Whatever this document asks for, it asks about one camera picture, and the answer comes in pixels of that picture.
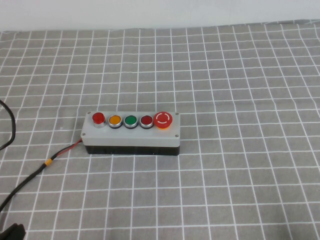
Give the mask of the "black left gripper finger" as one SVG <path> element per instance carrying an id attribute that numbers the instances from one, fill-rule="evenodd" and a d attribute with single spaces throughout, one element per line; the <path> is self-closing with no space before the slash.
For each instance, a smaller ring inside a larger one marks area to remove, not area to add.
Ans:
<path id="1" fill-rule="evenodd" d="M 15 225 L 13 224 L 0 234 L 0 240 L 10 240 L 14 230 Z"/>
<path id="2" fill-rule="evenodd" d="M 12 225 L 11 239 L 12 240 L 23 240 L 26 235 L 26 230 L 23 224 L 14 223 Z"/>

